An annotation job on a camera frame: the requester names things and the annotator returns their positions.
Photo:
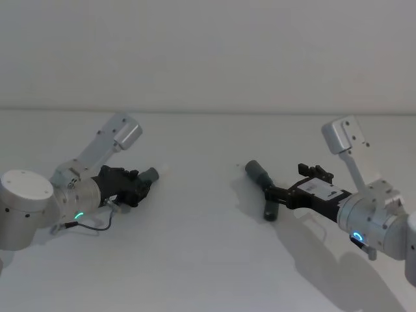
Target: robotic arm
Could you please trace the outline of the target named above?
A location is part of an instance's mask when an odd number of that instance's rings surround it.
[[[275,187],[258,162],[250,161],[246,171],[265,193],[264,218],[275,221],[280,203],[289,209],[310,208],[337,222],[370,260],[376,259],[377,251],[406,260],[406,278],[416,286],[416,213],[405,212],[399,191],[373,167],[371,145],[353,116],[324,125],[322,133],[330,151],[346,163],[358,192],[336,187],[333,174],[305,164],[298,165],[305,179],[287,190]]]
[[[0,179],[0,249],[26,248],[38,228],[80,225],[78,219],[106,204],[137,207],[158,180],[157,171],[150,168],[139,174],[104,163],[130,148],[141,134],[136,120],[115,114],[80,156],[60,165],[50,181],[26,170],[6,172]]]

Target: label sticker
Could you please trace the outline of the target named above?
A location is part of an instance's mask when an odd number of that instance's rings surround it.
[[[305,192],[315,195],[317,198],[325,201],[331,200],[332,198],[335,198],[343,193],[340,188],[318,179],[317,177],[299,185],[298,189],[304,190]]]

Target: led indicator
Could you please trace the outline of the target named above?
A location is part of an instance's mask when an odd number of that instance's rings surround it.
[[[83,216],[84,215],[84,213],[77,213],[76,215],[75,215],[75,217],[74,217],[74,219],[78,219],[78,218],[80,218],[81,216]]]
[[[353,234],[352,234],[352,236],[354,236],[354,238],[358,241],[360,241],[360,242],[362,242],[363,241],[363,237],[361,236],[361,234],[360,233],[358,233],[358,232],[353,232]]]

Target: cable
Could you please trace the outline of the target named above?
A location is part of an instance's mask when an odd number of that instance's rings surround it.
[[[111,221],[112,221],[112,218],[114,216],[114,212],[115,212],[115,210],[111,209],[109,224],[106,227],[103,227],[103,228],[88,226],[86,224],[78,223],[76,221],[65,223],[64,227],[66,229],[69,229],[69,228],[72,228],[72,227],[75,227],[75,226],[81,226],[81,227],[86,228],[86,229],[92,229],[93,231],[106,231],[111,227]]]

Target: white tabletop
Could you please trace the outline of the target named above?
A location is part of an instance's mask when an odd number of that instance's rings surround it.
[[[111,114],[0,113],[0,172],[50,177]],[[244,165],[257,159],[276,183],[320,164],[354,190],[320,133],[333,116],[133,114],[144,134],[110,166],[168,168],[149,196],[110,230],[74,228],[1,252],[0,309],[22,311],[414,311],[403,262],[369,262],[337,224],[281,206],[262,220],[263,196]],[[416,209],[416,117],[360,116],[383,176]],[[107,222],[108,211],[97,215]]]

